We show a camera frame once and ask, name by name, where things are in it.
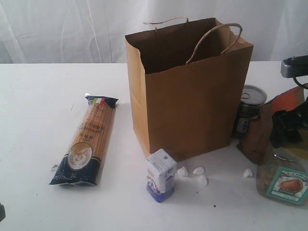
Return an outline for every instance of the pasta package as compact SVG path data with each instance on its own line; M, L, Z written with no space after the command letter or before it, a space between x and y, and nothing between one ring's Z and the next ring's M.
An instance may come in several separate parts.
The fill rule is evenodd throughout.
M89 102L87 113L50 184L97 184L118 99L88 94L86 99Z

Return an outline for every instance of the small white stone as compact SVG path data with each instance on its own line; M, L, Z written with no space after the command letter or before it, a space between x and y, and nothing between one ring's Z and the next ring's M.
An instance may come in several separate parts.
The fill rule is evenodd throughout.
M202 167L197 167L197 168L195 168L195 170L193 171L193 174L195 174L195 175L202 175L203 173L205 173L205 170L204 170L204 168L202 168Z
M198 177L198 184L200 186L206 186L207 185L207 178L204 175L201 175Z
M248 168L248 169L246 169L244 171L243 176L244 177L253 177L254 176L254 172L250 168Z
M183 166L183 167L181 167L181 168L178 170L178 174L179 174L181 177L187 177L187 176L188 176L188 171L187 171L187 169Z

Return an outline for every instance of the white backdrop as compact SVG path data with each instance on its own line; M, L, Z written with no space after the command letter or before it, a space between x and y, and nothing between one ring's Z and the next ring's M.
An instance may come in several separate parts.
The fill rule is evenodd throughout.
M308 55L307 10L308 0L0 0L0 63L125 62L124 35L175 16L240 23L253 60L282 60Z

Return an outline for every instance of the small milk carton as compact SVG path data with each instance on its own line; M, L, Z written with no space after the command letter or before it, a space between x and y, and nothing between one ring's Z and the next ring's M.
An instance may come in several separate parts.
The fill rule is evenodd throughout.
M147 191L157 201L166 200L174 192L173 182L177 162L163 149L147 158Z

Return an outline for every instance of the white tabletop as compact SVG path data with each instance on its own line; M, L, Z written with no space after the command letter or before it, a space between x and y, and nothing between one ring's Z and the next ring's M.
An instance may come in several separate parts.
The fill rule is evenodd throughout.
M271 99L295 86L280 62L252 62L247 84ZM119 98L102 181L93 187L49 185L86 112L85 93ZM132 128L126 64L0 65L1 231L307 230L307 209L266 199L256 170L235 147L178 163L204 166L209 184L176 177L159 204L146 191L145 157Z

